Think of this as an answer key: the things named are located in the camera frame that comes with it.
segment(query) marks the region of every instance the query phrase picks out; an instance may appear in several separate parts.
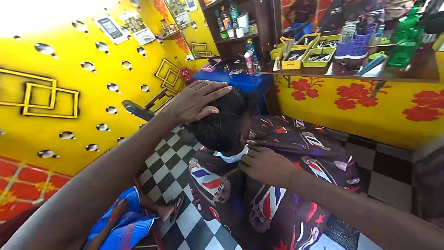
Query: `foot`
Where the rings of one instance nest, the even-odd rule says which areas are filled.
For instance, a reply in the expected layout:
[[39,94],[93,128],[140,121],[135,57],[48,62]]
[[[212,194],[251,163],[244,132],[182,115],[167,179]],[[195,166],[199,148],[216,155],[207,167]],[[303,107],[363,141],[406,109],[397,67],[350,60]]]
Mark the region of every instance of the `foot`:
[[178,201],[174,205],[160,207],[158,213],[162,221],[166,221],[173,213],[177,213],[177,207],[179,206],[179,204],[180,199],[178,199]]

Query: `mirror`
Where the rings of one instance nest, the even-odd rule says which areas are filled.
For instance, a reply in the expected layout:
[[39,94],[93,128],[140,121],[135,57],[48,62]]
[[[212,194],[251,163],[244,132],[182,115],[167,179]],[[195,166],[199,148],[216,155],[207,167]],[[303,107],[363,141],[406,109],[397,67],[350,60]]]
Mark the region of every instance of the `mirror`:
[[218,57],[219,52],[196,0],[164,0],[182,38],[197,59]]

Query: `barber cape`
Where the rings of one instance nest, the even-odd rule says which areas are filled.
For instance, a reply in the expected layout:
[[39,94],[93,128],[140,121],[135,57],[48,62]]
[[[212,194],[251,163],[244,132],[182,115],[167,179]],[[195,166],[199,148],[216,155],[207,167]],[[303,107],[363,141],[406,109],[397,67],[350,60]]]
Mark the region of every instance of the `barber cape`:
[[[352,156],[325,128],[288,116],[258,116],[251,118],[250,134],[295,168],[359,191]],[[225,157],[206,147],[194,154],[189,171],[196,208],[205,220],[217,219],[244,250],[308,249],[321,236],[330,213],[285,188],[249,178],[238,170],[243,154]]]

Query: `black hair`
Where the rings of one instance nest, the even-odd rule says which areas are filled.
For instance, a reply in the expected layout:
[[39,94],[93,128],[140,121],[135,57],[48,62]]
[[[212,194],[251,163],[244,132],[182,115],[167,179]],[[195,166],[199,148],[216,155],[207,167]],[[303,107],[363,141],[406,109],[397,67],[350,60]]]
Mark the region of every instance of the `black hair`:
[[207,106],[218,108],[219,113],[191,122],[190,129],[205,147],[228,152],[240,143],[242,121],[253,106],[253,96],[233,89]]

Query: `hand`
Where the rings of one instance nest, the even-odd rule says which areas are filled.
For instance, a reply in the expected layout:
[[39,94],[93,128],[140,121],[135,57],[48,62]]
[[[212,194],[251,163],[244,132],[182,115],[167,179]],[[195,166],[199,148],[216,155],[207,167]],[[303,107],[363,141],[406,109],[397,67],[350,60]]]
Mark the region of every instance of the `hand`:
[[297,177],[298,169],[287,158],[269,148],[248,144],[248,154],[242,156],[239,168],[264,184],[288,188]]
[[122,215],[128,210],[128,201],[123,199],[121,201],[117,201],[117,205],[112,209],[112,214],[120,214]]
[[216,107],[206,105],[233,89],[227,85],[226,82],[197,80],[174,97],[163,112],[168,114],[175,125],[197,121],[211,113],[219,113]]

